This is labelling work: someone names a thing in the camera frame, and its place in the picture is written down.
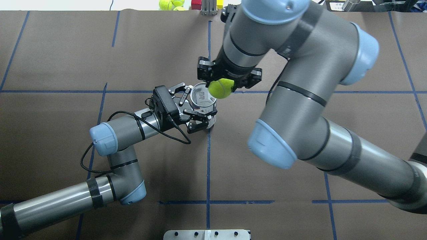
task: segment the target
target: metal plate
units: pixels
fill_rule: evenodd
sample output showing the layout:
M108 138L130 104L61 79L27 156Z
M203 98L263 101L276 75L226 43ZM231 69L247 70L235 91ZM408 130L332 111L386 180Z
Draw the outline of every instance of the metal plate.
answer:
M163 240L250 240L250 231L243 229L226 230L169 230Z

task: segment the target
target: label on can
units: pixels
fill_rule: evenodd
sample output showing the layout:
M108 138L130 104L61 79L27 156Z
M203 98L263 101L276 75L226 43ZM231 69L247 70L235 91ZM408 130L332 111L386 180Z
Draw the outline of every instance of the label on can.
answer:
M198 83L193 87L190 99L191 106L196 112L207 114L216 110L216 98L209 93L208 88L206 87L206 82ZM207 128L213 126L215 121L216 116L210 117Z

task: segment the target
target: black cable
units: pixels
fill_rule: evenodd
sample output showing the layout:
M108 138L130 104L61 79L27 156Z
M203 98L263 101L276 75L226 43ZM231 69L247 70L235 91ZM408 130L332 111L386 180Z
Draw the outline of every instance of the black cable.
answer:
M184 138L185 138L188 142L184 142L184 141L183 141L183 140L181 140L181 139L178 139L178 138L176 138L176 137L172 137L172 136L170 136L170 135L168 135L168 134L166 134L166 133L164 133L164 132L160 131L159 129L157 129L156 127L154 127L153 125L151 125L150 123L148 123L147 121L145 121L144 119L142 119L141 117L137 116L135 113L130 113L130 112L126 112L126 111L117 111L117 112L115 112L115 113L111 114L111 116L108 118L107 122L108 122L108 121L110 121L110 120L111 120L111 118L113 118L113 116L115 116L115 115L117 115L117 114L119 114L119 113L124 113L124 114L127 114L127 115L132 116L135 120L140 120L141 122L145 123L147 126L149 126L150 128L154 129L156 132L158 132L158 133L162 134L162 135L163 135L163 136L165 136L165 137L168 137L168 138L170 138L170 139L173 139L173 140L178 141L178 142L183 143L183 144L191 144L191 140L190 140L190 139L188 139L188 137L186 136L186 134L185 134L185 133L184 133L184 132L179 128L179 126L178 126L178 125L176 125L176 123L172 120L172 118L171 118L171 116L170 116L170 115L168 115L169 120L172 122L172 124L175 126L175 128L177 128L177 129L181 132L181 134L184 136Z
M145 99L145 101L144 101L145 105L147 105L148 107L150 107L150 104L148 104L148 103L147 103L147 100L148 100L148 99L150 99L150 102L151 102L153 99L152 99L151 97L149 97L149 98Z
M280 78L282 78L283 72L286 69L286 66L288 65L289 61L286 63L285 67L283 68L282 72L279 74L279 76L276 78L276 81L274 81L273 86L271 86L270 90L268 91L267 99L266 99L266 105L268 101L270 100L270 95L273 92L274 87L277 85L277 83L280 81Z
M92 148L92 146L93 146L93 145L94 145L94 143L91 143L91 144L89 145L89 147L86 149L86 151L83 153L83 156L82 156L82 158L80 159L80 166L81 166L84 170L86 170L86 171L88 171L88 172L91 172L91 173L102 173L102 174L112 173L113 171L96 171L96 170L91 170L91 169L87 168L87 167L83 164L83 159L85 158L86 154L89 152L89 150Z
M170 116L170 114L168 114L168 119L169 119L169 121L174 125L174 127L176 128L176 129L178 129L179 131L180 131L180 133L184 136L184 138L187 140L187 142L184 142L183 140L181 140L181 139L178 139L178 138L176 138L176 137L172 137L172 136L170 136L170 135L168 135L168 134L166 134L166 133L164 133L164 132L162 132L162 131L160 131L159 129L157 129L156 127L154 127L153 125L151 125L150 123L148 123L147 121L145 121L144 119L142 119L141 117L139 117L139 116L137 116L135 113L130 113L130 112L126 112L126 111L117 111L117 112L115 112L115 113L113 113L113 114L111 114L111 116L108 118L108 120L107 120L107 122L108 121L110 121L115 115L117 115L117 114L119 114L119 113L124 113L124 114L127 114L127 115L130 115L130 116L132 116L135 120L140 120L141 122L143 122L143 123L145 123L146 125L148 125L149 127L151 127L152 129L154 129L156 132L158 132L158 133L160 133L160 134L162 134L163 136L165 136L165 137L168 137L168 138L170 138L170 139L173 139L173 140L175 140L175 141L178 141L178 142L180 142L180 143L183 143L183 144L191 144L191 140L187 137L187 135L184 133L184 131L175 123L175 121L172 119L172 117ZM86 154L89 152L89 150L93 147L93 145L94 145L94 143L90 143L90 145L89 145L89 147L86 149L86 151L83 153L83 156L82 156L82 158L80 159L80 166L84 169L84 170L86 170L86 171L88 171L88 172L91 172L91 173L100 173L100 175L97 175L97 176L95 176L95 178L97 178L97 177L100 177L100 176L102 176L102 175L104 175L104 174L107 174L107 173L112 173L113 171L112 170L110 170L110 171L97 171L97 170L91 170L91 169L89 169L88 167L86 167L84 164L83 164L83 159L85 158L85 156L86 156Z

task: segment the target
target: yellow block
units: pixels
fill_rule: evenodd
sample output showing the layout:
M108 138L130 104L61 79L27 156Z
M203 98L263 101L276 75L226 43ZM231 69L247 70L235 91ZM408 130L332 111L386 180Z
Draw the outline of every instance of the yellow block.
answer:
M216 6L218 9L222 9L224 7L224 0L216 0Z

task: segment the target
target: black tape band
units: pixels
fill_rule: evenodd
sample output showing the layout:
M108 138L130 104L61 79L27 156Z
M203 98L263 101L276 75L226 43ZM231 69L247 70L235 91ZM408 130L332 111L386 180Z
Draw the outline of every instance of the black tape band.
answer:
M427 156L414 152L411 159L427 164Z
M111 177L109 174L107 174L107 179L108 179L108 183L110 184L111 193L113 194L113 201L116 201L117 200L116 191L114 190L113 181L111 181Z
M112 167L110 167L110 169L114 170L114 169L119 168L119 167L124 167L126 165L129 165L129 164L132 164L132 163L136 163L137 161L138 161L138 159L134 159L134 160L129 161L129 162L125 162L125 163L122 163L122 164L118 164L118 165L112 166Z
M313 159L313 158L317 157L317 155L319 155L319 154L323 151L323 149L325 149L326 144L329 142L329 137L330 137L330 124L329 124L329 121L328 121L326 118L323 118L323 119L325 120L325 122L326 122L326 127L327 127L327 129L328 129L328 133L326 134L326 139L325 139L325 141L323 142L323 145L322 145L322 147L319 149L319 151L317 151L313 156L311 156L311 157L309 157L309 158L301 159L302 161L311 160L311 159Z
M348 159L339 167L332 170L323 170L324 172L327 172L330 175L339 176L342 174L346 174L350 172L360 161L360 154L362 152L362 144L360 142L359 136L357 136L354 132L347 129L347 131L350 133L351 136L351 153Z
M101 193L99 192L97 181L95 179L88 179L86 180L86 183L88 184L89 192L91 193L94 209L102 208L104 206L104 201Z
M19 227L13 206L14 204L11 203L1 208L1 225L4 239L19 239L25 236Z
M323 11L317 8L309 7L307 11L300 18L297 26L290 34L285 43L280 46L276 52L277 54L291 58L305 43L310 33L313 31Z
M254 67L255 66L242 67L233 63L225 54L224 48L221 47L221 50L219 50L218 56L215 59L215 65L212 66L212 69L215 71L220 71L220 75L226 76L229 74L229 76L232 78L240 78L246 74L249 74L252 69L254 69Z
M245 55L248 55L248 56L252 56L252 57L259 57L259 56L262 56L262 55L264 55L265 53L262 53L262 54L253 54L253 53L248 53L248 52L246 52L245 50L243 50L243 49L241 49L235 42L234 42L234 39L233 39L233 37L231 36L231 33L230 33L230 39L231 39L231 42L233 43L233 45L237 48L237 50L239 50L241 53L243 53L243 54L245 54Z
M135 119L135 121L136 121L136 124L138 125L139 131L141 132L142 141L144 141L145 140L145 133L144 133L144 129L142 128L141 121L138 119Z
M299 87L299 86L297 86L297 85L293 85L292 83L288 83L288 82L283 82L283 81L280 81L278 84L277 84L277 86L280 86L280 87L283 87L283 88L287 88L287 89L289 89L289 90L291 90L291 91L294 91L294 92L297 92L297 93L299 93L299 94L302 94L302 95L304 95L304 96L306 96L306 97L309 97L309 98L311 98L313 101L315 101L315 102L317 102L318 104L320 104L320 105L322 105L322 106L326 106L326 104L327 104L327 101L325 100L325 99L323 99L323 98L321 98L321 97L319 97L319 96L317 96L316 94L314 94L314 93L312 93L312 92L310 92L310 91L308 91L308 90L305 90L305 89L303 89L303 88L301 88L301 87Z
M419 200L419 198L422 196L422 195L420 196L418 194L418 189L421 186L421 174L422 173L419 172L418 168L414 167L413 165L409 164L408 162L406 162L406 163L411 167L412 172L414 174L414 181L412 182L408 191L406 191L405 193L403 193L401 195L394 196L394 197L387 197L387 196L383 196L383 195L379 194L381 197L383 197L385 199L390 199L390 200L401 199L401 200L404 200L405 203L412 203L412 202Z

